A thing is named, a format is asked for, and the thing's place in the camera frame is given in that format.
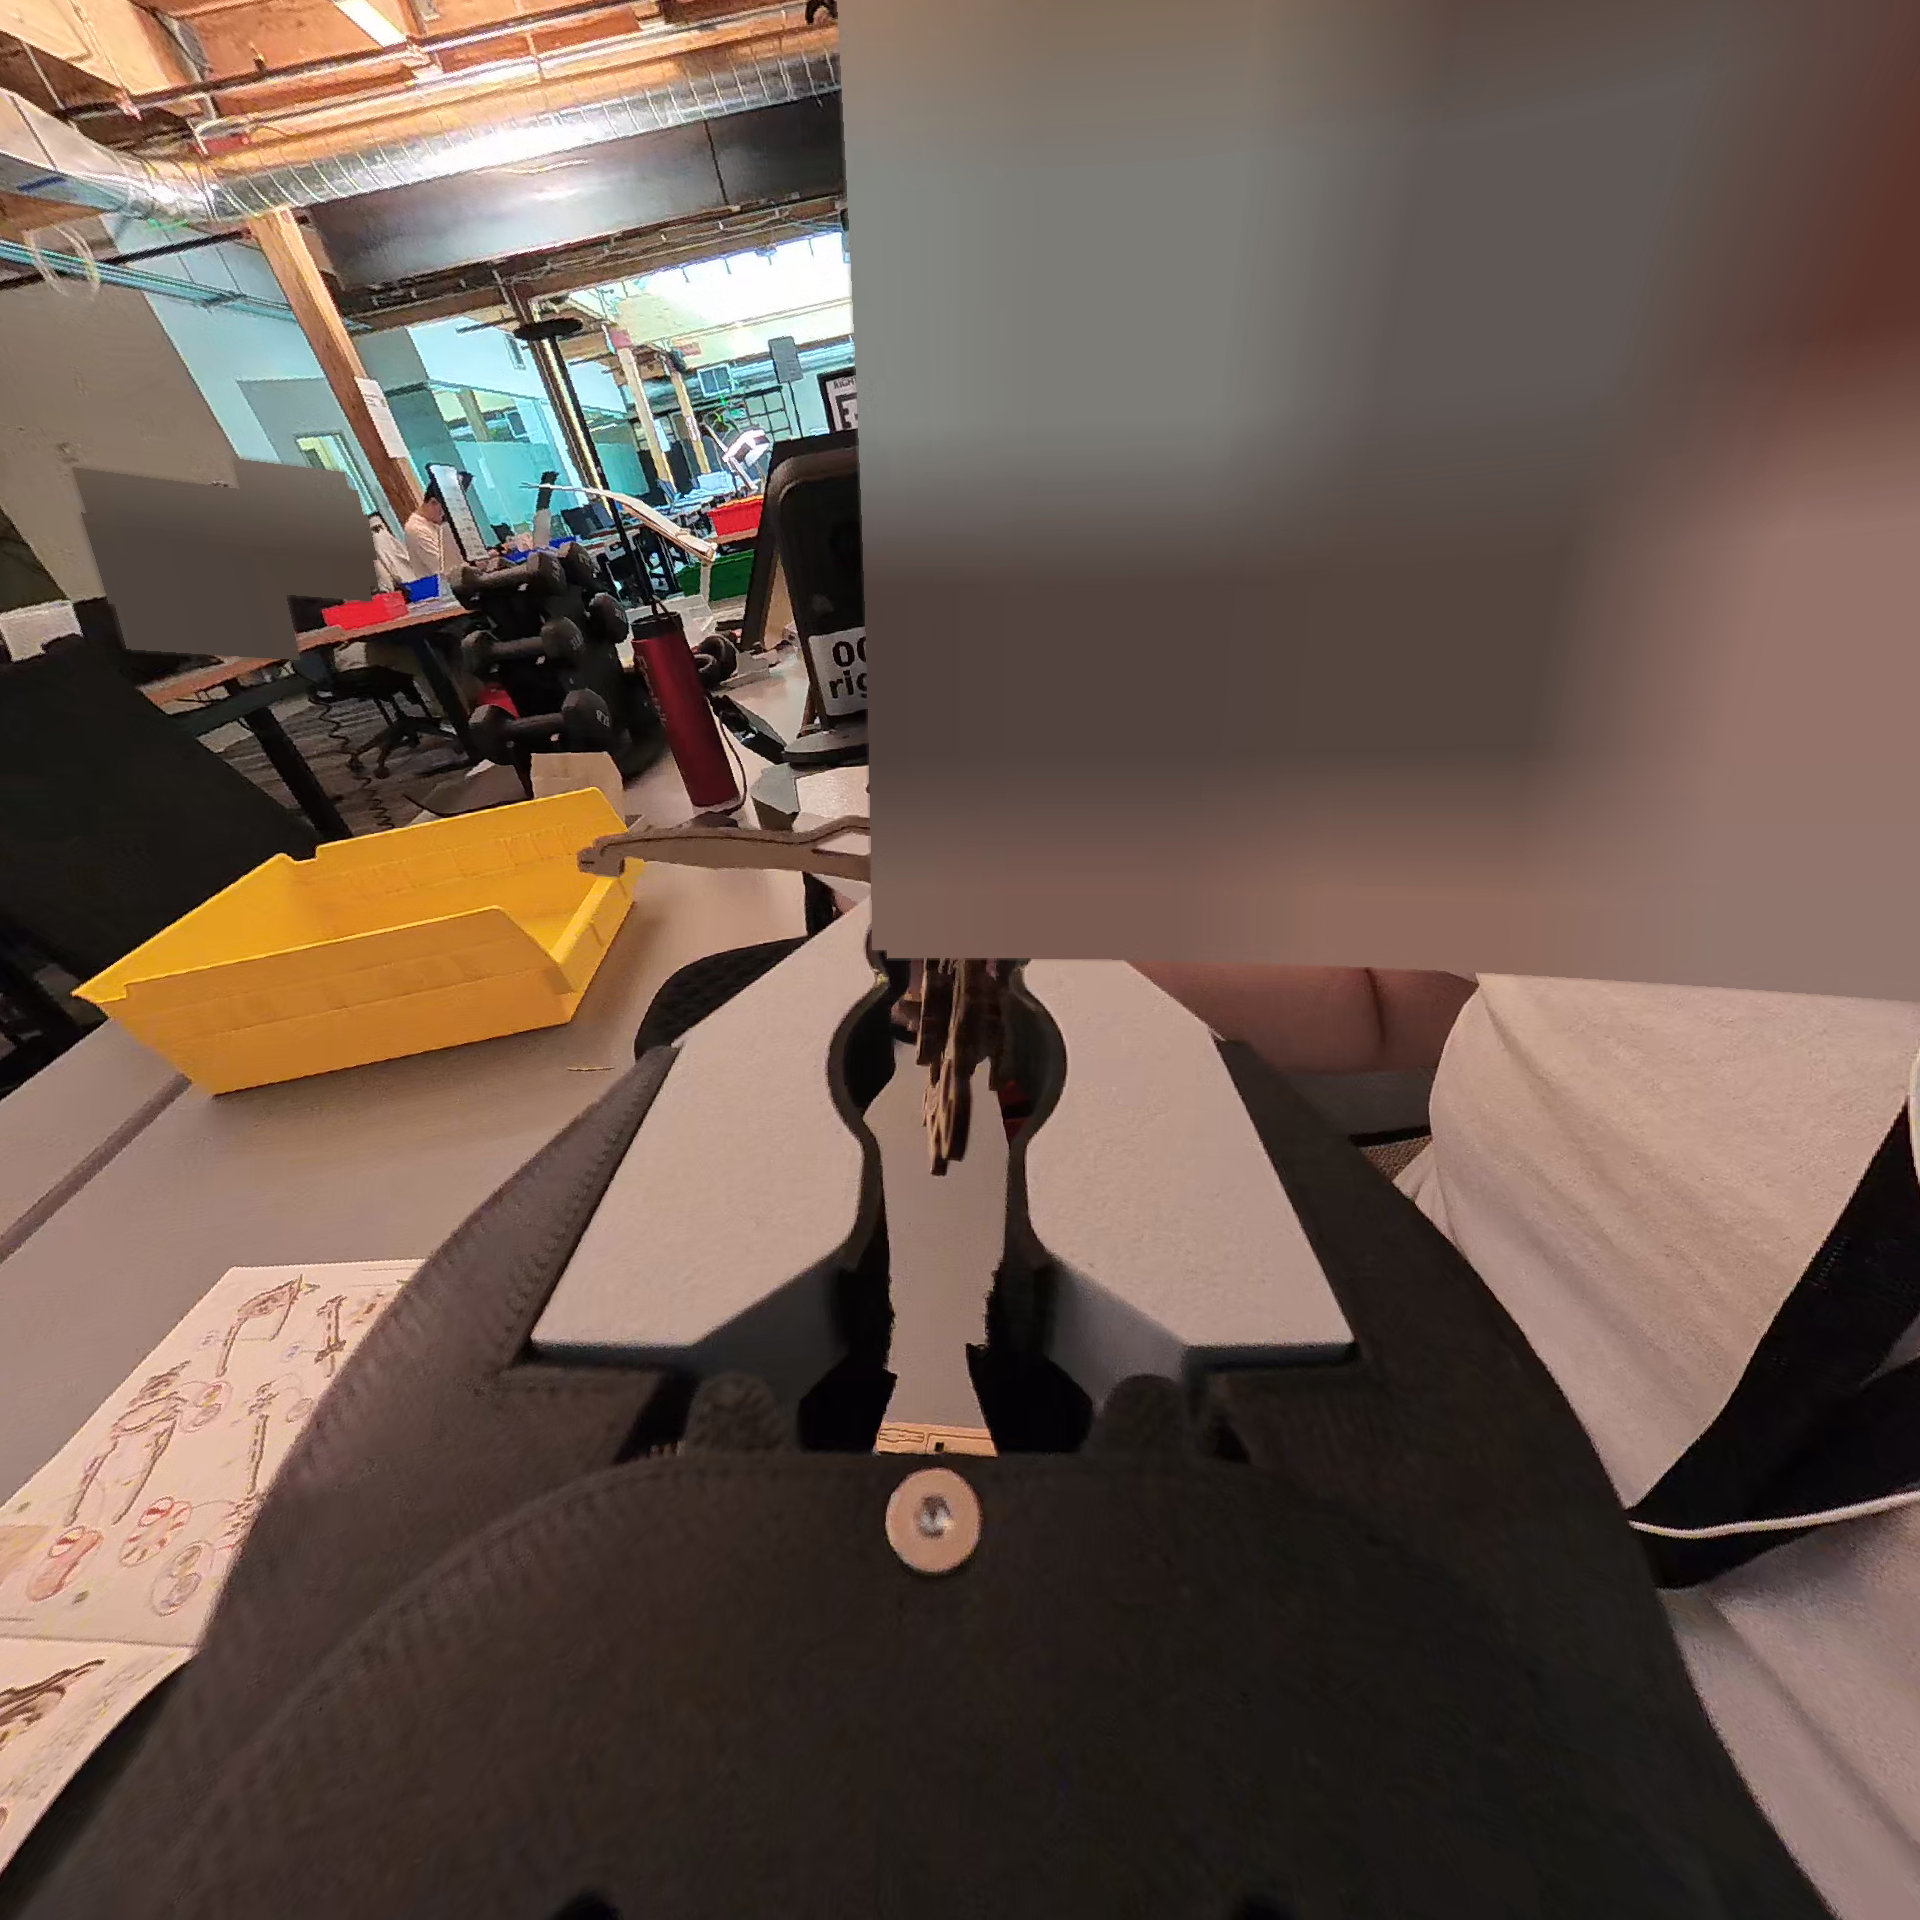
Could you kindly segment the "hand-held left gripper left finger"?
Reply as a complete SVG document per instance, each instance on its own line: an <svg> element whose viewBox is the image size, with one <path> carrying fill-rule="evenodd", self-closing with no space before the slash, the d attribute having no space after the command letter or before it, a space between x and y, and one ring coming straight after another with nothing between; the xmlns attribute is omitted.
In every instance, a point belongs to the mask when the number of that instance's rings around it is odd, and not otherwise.
<svg viewBox="0 0 1920 1920"><path fill-rule="evenodd" d="M829 1052L879 974L844 916L698 1021L533 1328L534 1354L844 1354L873 1139Z"/></svg>

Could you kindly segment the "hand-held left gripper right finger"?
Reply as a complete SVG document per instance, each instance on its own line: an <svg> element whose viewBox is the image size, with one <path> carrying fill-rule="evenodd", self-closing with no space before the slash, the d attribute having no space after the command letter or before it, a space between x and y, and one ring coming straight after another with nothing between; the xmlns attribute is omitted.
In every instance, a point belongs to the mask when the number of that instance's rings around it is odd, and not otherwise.
<svg viewBox="0 0 1920 1920"><path fill-rule="evenodd" d="M1350 1354L1213 1032L1134 966L1021 971L1062 1066L1021 1139L1044 1354Z"/></svg>

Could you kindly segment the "person's right forearm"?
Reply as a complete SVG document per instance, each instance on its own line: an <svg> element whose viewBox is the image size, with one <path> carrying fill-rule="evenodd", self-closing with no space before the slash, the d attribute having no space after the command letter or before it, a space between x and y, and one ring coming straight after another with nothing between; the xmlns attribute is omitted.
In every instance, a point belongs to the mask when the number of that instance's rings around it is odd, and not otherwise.
<svg viewBox="0 0 1920 1920"><path fill-rule="evenodd" d="M1431 1072L1476 978L1426 968L1135 962L1277 1072Z"/></svg>

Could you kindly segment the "dark red water bottle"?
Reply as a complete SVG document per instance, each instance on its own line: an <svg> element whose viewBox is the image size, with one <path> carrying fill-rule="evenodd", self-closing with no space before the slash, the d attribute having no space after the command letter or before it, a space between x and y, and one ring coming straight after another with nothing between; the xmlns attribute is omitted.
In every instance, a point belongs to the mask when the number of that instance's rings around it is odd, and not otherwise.
<svg viewBox="0 0 1920 1920"><path fill-rule="evenodd" d="M631 623L631 646L689 803L699 812L735 812L747 798L746 776L713 716L681 615L641 615Z"/></svg>

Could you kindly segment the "black oval pad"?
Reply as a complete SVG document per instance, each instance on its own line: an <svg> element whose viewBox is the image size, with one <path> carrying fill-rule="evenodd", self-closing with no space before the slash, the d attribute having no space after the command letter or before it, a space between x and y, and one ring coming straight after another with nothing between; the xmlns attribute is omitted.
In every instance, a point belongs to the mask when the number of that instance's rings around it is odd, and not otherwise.
<svg viewBox="0 0 1920 1920"><path fill-rule="evenodd" d="M809 944L809 938L725 949L669 974L647 1004L634 1037L634 1058L675 1046L701 1019L725 1007L759 978Z"/></svg>

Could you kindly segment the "black dumbbell rack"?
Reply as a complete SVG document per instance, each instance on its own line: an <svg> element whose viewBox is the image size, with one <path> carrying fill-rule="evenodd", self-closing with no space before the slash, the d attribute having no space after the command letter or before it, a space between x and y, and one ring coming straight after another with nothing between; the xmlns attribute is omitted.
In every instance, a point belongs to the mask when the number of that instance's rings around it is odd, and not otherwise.
<svg viewBox="0 0 1920 1920"><path fill-rule="evenodd" d="M497 566L461 565L452 597L470 616L465 671L485 692L468 712L482 762L514 771L525 792L534 764L604 752L622 780L653 768L666 733L627 650L634 623L577 543Z"/></svg>

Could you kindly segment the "black round-headed stand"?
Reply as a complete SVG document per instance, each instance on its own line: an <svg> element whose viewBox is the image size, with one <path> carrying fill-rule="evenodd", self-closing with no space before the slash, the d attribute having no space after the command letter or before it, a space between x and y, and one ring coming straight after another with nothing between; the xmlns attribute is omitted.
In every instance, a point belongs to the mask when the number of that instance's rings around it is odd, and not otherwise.
<svg viewBox="0 0 1920 1920"><path fill-rule="evenodd" d="M586 418L586 410L569 376L569 364L562 344L583 332L583 323L572 316L542 312L537 302L525 298L518 288L509 290L514 326L513 336L534 359L534 370L542 376L550 410L559 420L566 444L566 454L583 490L599 490L606 484L606 474L599 461L597 446Z"/></svg>

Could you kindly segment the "yellow plastic bin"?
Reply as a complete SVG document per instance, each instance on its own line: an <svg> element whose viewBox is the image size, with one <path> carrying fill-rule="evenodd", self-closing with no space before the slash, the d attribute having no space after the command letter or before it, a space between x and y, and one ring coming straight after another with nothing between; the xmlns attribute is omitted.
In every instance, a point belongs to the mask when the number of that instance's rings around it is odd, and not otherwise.
<svg viewBox="0 0 1920 1920"><path fill-rule="evenodd" d="M569 1024L634 910L597 791L277 854L81 984L227 1095Z"/></svg>

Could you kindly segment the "wooden background desk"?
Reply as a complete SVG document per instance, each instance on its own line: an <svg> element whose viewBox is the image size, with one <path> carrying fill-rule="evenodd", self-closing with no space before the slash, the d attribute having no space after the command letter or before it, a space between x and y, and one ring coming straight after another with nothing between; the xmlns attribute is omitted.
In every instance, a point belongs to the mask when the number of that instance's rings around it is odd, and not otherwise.
<svg viewBox="0 0 1920 1920"><path fill-rule="evenodd" d="M431 766L429 773L435 776L466 773L478 764L466 726L468 711L441 656L444 638L461 631L466 616L468 611L457 598L441 597L357 631L329 627L303 631L290 658L205 663L143 684L138 690L193 735L205 735L231 724L244 726L313 835L323 844L339 842L350 837L350 827L321 776L286 733L277 707L292 701L303 687L313 687L321 682L323 658L347 643L402 640L439 709L439 723L431 728L454 741L454 758Z"/></svg>

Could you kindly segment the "printed instruction sheet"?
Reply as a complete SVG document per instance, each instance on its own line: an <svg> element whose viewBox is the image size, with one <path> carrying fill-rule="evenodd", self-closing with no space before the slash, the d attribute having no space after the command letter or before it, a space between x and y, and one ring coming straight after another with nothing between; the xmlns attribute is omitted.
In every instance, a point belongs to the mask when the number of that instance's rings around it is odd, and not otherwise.
<svg viewBox="0 0 1920 1920"><path fill-rule="evenodd" d="M415 1270L229 1269L5 1502L5 1642L196 1646L295 1440Z"/></svg>
<svg viewBox="0 0 1920 1920"><path fill-rule="evenodd" d="M143 1642L2 1639L2 1866L126 1717L195 1658Z"/></svg>

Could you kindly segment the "black office chair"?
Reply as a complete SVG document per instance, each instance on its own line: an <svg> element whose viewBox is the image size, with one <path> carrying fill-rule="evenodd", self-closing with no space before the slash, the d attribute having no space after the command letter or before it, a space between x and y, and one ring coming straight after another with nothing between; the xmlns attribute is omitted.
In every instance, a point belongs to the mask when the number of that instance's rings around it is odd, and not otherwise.
<svg viewBox="0 0 1920 1920"><path fill-rule="evenodd" d="M60 640L2 675L5 935L86 984L311 823L162 712L106 650Z"/></svg>

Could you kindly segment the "wooden support post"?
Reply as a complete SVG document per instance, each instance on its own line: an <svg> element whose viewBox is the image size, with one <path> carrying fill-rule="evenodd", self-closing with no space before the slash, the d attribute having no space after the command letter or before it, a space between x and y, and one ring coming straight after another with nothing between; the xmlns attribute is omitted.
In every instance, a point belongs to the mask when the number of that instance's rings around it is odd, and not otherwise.
<svg viewBox="0 0 1920 1920"><path fill-rule="evenodd" d="M423 484L394 406L363 365L297 214L277 208L249 218L246 238L262 254L309 349L316 355L327 386L367 459L390 522L402 528L423 506Z"/></svg>

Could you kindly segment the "silver ventilation duct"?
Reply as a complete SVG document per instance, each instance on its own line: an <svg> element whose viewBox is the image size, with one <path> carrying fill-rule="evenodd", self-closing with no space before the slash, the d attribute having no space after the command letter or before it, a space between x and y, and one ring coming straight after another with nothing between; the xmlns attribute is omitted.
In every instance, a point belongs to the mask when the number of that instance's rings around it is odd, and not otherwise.
<svg viewBox="0 0 1920 1920"><path fill-rule="evenodd" d="M838 30L801 16L713 23L482 63L334 108L244 115L237 143L189 157L115 148L5 90L5 192L196 228L404 186L553 159L746 111L815 102L842 84Z"/></svg>

